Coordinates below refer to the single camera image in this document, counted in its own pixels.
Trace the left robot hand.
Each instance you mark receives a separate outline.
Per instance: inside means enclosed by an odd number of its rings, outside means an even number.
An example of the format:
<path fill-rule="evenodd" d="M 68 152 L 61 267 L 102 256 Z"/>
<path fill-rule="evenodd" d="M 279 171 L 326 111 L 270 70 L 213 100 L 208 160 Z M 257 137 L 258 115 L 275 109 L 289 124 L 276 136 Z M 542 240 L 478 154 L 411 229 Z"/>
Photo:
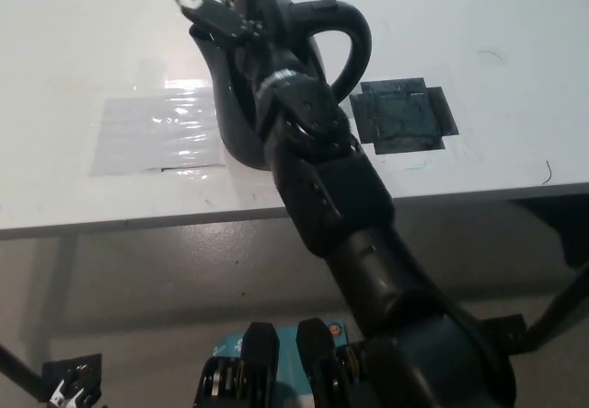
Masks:
<path fill-rule="evenodd" d="M 47 407 L 88 408 L 99 402 L 102 391 L 100 381 L 89 365 L 67 370 L 47 401 Z"/>

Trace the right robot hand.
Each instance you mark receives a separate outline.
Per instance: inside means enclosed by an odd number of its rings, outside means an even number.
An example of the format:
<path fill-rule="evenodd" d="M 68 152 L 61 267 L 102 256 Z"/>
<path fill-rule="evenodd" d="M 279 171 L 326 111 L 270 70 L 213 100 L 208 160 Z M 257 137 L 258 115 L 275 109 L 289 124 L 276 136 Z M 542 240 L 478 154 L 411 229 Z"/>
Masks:
<path fill-rule="evenodd" d="M 302 79 L 305 68 L 287 40 L 279 0 L 175 0 L 182 15 L 228 52 L 237 74 L 261 93 Z"/>

